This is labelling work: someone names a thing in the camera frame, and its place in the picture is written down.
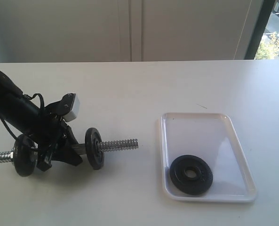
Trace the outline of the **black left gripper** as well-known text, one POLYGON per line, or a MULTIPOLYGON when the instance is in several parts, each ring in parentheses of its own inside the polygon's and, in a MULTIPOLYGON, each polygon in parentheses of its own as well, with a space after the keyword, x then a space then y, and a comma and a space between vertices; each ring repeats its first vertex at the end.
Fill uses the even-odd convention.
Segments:
POLYGON ((73 131, 58 115, 60 101, 48 104, 40 112, 40 134, 34 139, 38 144, 37 168, 47 171, 52 167, 52 161, 60 161, 72 166, 83 163, 83 159, 74 151, 72 145, 77 145, 73 131))

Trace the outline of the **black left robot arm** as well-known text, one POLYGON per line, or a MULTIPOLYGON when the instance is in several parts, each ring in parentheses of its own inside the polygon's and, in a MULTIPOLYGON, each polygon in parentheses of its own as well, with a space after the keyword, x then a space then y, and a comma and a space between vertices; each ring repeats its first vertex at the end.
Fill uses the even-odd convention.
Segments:
POLYGON ((5 127, 11 124, 21 132, 14 136, 12 162, 16 172, 26 177, 35 168, 47 171, 52 161, 72 166, 83 160, 72 146, 77 140, 68 122, 76 119, 80 102, 75 93, 45 105, 42 94, 25 94, 0 71, 0 119, 5 127))

